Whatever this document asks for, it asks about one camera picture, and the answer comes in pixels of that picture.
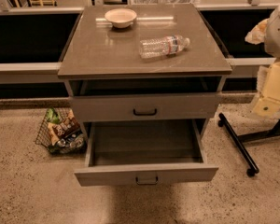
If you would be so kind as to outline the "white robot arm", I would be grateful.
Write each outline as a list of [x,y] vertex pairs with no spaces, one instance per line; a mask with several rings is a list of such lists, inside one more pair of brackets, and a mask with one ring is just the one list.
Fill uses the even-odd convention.
[[280,5],[268,19],[260,21],[247,33],[245,42],[264,44],[265,52],[274,57],[268,68],[258,70],[257,91],[252,101],[251,113],[269,117],[280,111]]

